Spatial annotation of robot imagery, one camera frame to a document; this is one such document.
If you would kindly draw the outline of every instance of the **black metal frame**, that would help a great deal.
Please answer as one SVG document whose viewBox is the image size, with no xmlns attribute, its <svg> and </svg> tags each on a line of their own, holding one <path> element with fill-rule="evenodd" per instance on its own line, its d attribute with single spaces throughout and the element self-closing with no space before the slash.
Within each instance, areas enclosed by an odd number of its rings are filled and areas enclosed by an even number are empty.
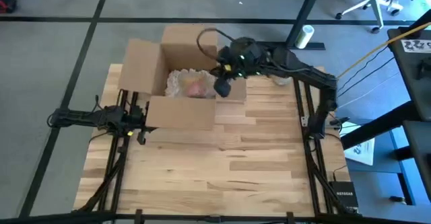
<svg viewBox="0 0 431 224">
<path fill-rule="evenodd" d="M 90 47 L 92 37 L 94 35 L 97 23 L 229 23 L 229 24 L 294 24 L 294 28 L 290 32 L 286 42 L 288 47 L 293 47 L 294 40 L 299 33 L 301 27 L 305 24 L 313 25 L 373 25 L 374 21 L 337 21 L 337 20 L 307 20 L 312 6 L 316 0 L 305 0 L 300 13 L 296 20 L 273 20 L 273 19 L 239 19 L 239 18 L 110 18 L 100 17 L 104 3 L 106 0 L 99 0 L 96 11 L 92 17 L 0 17 L 0 22 L 90 22 L 84 43 L 79 52 L 75 67 L 67 84 L 64 98 L 61 102 L 62 108 L 67 108 L 71 101 L 73 91 L 75 89 L 81 68 L 84 64 L 87 51 Z M 410 25 L 413 22 L 402 21 L 389 21 L 391 25 Z M 308 44 L 308 49 L 322 49 L 323 44 Z M 299 117 L 304 116 L 304 109 L 302 105 L 302 98 L 299 88 L 299 82 L 294 81 L 296 99 L 298 104 Z M 310 88 L 306 85 L 306 98 L 308 109 L 311 114 L 314 112 L 312 105 Z M 125 107 L 128 91 L 123 91 L 121 98 L 121 106 Z M 138 94 L 132 92 L 131 106 L 136 105 Z M 50 136 L 42 153 L 41 160 L 38 164 L 34 174 L 31 186 L 26 195 L 20 215 L 14 219 L 0 220 L 0 223 L 93 223 L 101 221 L 109 221 L 116 219 L 134 219 L 136 223 L 143 223 L 145 220 L 193 220 L 193 221 L 209 221 L 209 222 L 223 222 L 223 221 L 272 221 L 281 223 L 294 223 L 297 222 L 319 222 L 319 223 L 406 223 L 402 221 L 373 219 L 368 217 L 359 217 L 357 215 L 349 214 L 348 211 L 340 203 L 333 189 L 330 187 L 326 180 L 325 164 L 323 161 L 323 153 L 320 141 L 314 141 L 316 145 L 316 155 L 319 166 L 314 162 L 310 150 L 308 135 L 306 128 L 302 127 L 302 138 L 304 143 L 306 166 L 308 178 L 310 180 L 310 191 L 312 196 L 312 207 L 314 210 L 314 217 L 294 217 L 293 213 L 286 213 L 285 217 L 235 217 L 235 216 L 204 216 L 204 215 L 143 215 L 142 210 L 137 210 L 135 214 L 124 215 L 116 214 L 119 203 L 119 195 L 121 190 L 121 182 L 123 179 L 125 160 L 127 158 L 127 150 L 129 147 L 129 137 L 123 138 L 123 144 L 119 146 L 120 138 L 113 137 L 108 161 L 106 164 L 106 172 L 104 176 L 104 183 L 99 187 L 95 195 L 88 201 L 87 205 L 78 211 L 72 213 L 58 214 L 58 215 L 43 215 L 39 217 L 30 217 L 34 201 L 36 199 L 38 190 L 42 183 L 46 168 L 48 167 L 49 159 L 51 158 L 55 142 L 59 136 L 60 128 L 53 128 Z M 119 152 L 117 162 L 114 162 L 115 157 Z M 108 194 L 108 187 L 110 181 L 117 176 L 114 186 L 113 199 L 109 211 L 105 211 L 106 197 Z M 322 185 L 325 193 L 325 204 L 327 205 L 327 214 L 320 211 L 319 200 L 317 195 L 317 185 L 315 179 Z M 98 210 L 92 211 L 96 203 L 99 203 Z M 333 206 L 338 210 L 338 215 L 334 215 Z"/>
</svg>

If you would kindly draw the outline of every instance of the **chair wheel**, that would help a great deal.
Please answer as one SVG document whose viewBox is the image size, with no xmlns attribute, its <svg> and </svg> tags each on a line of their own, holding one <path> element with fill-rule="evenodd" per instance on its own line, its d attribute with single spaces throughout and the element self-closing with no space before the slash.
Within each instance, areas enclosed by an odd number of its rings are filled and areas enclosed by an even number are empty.
<svg viewBox="0 0 431 224">
<path fill-rule="evenodd" d="M 392 202 L 402 202 L 402 203 L 405 203 L 405 198 L 404 197 L 391 196 L 391 197 L 389 197 L 389 200 L 392 201 Z"/>
<path fill-rule="evenodd" d="M 371 33 L 373 33 L 373 34 L 378 34 L 379 32 L 380 32 L 380 28 L 375 27 L 375 28 L 371 29 Z"/>
<path fill-rule="evenodd" d="M 396 16 L 396 15 L 399 15 L 399 9 L 394 9 L 394 10 L 391 12 L 391 16 Z"/>
</svg>

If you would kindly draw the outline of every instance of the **butcher block tabletop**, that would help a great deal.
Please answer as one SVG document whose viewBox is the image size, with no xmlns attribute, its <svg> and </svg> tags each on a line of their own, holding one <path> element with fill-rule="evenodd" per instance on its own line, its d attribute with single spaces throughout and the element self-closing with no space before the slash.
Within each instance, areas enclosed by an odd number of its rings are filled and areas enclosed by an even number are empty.
<svg viewBox="0 0 431 224">
<path fill-rule="evenodd" d="M 102 106 L 115 105 L 121 67 L 110 66 Z M 147 135 L 144 146 L 134 134 L 117 212 L 133 214 L 142 209 L 155 215 L 261 217 L 284 217 L 293 212 L 295 217 L 314 216 L 293 83 L 280 87 L 266 77 L 251 77 L 246 85 L 245 103 L 217 103 L 212 130 L 159 128 Z M 318 96 L 319 91 L 312 88 L 315 106 Z M 138 104 L 143 107 L 146 100 L 140 94 Z M 302 101 L 306 110 L 305 95 Z M 338 136 L 336 130 L 327 132 Z M 104 135 L 90 143 L 75 209 L 102 183 L 111 141 L 112 136 Z M 346 164 L 343 148 L 331 135 L 321 143 L 327 177 L 332 180 L 332 171 Z M 346 167 L 336 175 L 338 181 L 350 180 Z M 321 185 L 317 188 L 325 211 Z"/>
</svg>

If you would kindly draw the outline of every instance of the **wooden table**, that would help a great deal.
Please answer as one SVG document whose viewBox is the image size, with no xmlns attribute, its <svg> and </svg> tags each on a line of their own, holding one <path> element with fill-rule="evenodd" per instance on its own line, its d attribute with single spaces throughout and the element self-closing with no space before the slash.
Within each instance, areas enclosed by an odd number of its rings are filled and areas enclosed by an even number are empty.
<svg viewBox="0 0 431 224">
<path fill-rule="evenodd" d="M 102 105 L 115 104 L 121 67 L 110 66 Z M 293 83 L 279 87 L 266 77 L 246 83 L 245 104 L 217 104 L 213 130 L 159 128 L 144 146 L 133 135 L 118 213 L 283 217 L 292 211 L 295 217 L 314 216 Z M 312 88 L 315 106 L 318 92 Z M 140 94 L 138 104 L 145 100 Z M 302 100 L 307 109 L 305 96 Z M 90 143 L 74 208 L 102 182 L 111 139 L 105 135 Z M 343 148 L 330 135 L 321 142 L 331 180 L 332 171 L 346 164 Z M 337 180 L 350 180 L 346 167 L 336 173 Z"/>
</svg>

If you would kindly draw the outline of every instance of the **cardboard box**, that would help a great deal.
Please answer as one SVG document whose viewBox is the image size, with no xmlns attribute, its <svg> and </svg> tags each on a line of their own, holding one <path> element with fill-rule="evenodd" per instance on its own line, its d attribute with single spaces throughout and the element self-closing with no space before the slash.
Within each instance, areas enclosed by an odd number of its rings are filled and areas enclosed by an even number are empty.
<svg viewBox="0 0 431 224">
<path fill-rule="evenodd" d="M 210 70 L 217 62 L 206 57 L 196 45 L 203 25 L 172 25 L 165 28 L 162 43 L 130 39 L 123 61 L 119 89 L 151 95 L 147 126 L 211 130 L 216 102 L 244 102 L 244 79 L 232 82 L 227 98 L 171 98 L 164 96 L 166 80 L 172 70 Z M 202 48 L 217 54 L 218 35 L 208 32 L 201 37 Z"/>
</svg>

